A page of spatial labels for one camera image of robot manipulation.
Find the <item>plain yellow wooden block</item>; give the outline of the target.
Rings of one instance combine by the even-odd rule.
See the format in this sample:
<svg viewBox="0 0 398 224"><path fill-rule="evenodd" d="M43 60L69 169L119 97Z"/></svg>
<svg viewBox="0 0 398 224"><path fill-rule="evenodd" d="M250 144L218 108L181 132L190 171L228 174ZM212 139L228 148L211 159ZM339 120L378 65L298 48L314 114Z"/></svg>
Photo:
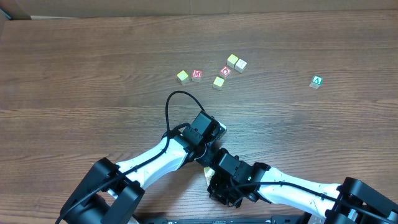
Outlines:
<svg viewBox="0 0 398 224"><path fill-rule="evenodd" d="M209 186L211 179L215 174L215 171L213 169L211 169L210 167L205 167L203 169L203 171L204 171L204 175L205 175L205 179L206 179L206 184L207 184L207 186Z"/></svg>

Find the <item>white block red edge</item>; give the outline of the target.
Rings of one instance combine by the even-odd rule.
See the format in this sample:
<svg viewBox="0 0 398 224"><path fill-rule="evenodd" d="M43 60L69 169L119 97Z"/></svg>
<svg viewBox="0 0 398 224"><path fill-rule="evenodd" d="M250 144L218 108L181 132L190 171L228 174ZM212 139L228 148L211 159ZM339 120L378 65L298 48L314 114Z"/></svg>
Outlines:
<svg viewBox="0 0 398 224"><path fill-rule="evenodd" d="M318 89L318 88L321 87L322 83L323 83L323 78L314 75L312 80L311 80L311 83L309 84L309 87L314 88L314 89Z"/></svg>

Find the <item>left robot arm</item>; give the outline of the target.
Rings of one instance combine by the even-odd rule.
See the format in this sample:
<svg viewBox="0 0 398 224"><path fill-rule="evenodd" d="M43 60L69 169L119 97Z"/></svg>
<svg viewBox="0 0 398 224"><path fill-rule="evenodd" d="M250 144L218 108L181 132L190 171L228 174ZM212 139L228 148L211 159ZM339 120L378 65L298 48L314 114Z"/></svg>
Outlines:
<svg viewBox="0 0 398 224"><path fill-rule="evenodd" d="M162 136L158 145L127 161L95 162L63 205L58 222L134 223L134 211L146 188L186 163L202 159L226 126L201 111Z"/></svg>

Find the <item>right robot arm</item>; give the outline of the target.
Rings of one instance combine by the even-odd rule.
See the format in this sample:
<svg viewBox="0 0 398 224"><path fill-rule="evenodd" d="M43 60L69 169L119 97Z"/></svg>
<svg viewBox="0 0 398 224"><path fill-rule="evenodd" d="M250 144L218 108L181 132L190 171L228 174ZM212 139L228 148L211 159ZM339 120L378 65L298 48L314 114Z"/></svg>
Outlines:
<svg viewBox="0 0 398 224"><path fill-rule="evenodd" d="M224 148L205 153L198 162L215 172L208 186L210 198L228 207L238 208L246 198L288 205L324 223L397 223L397 204L358 179L311 182L265 163L249 165Z"/></svg>

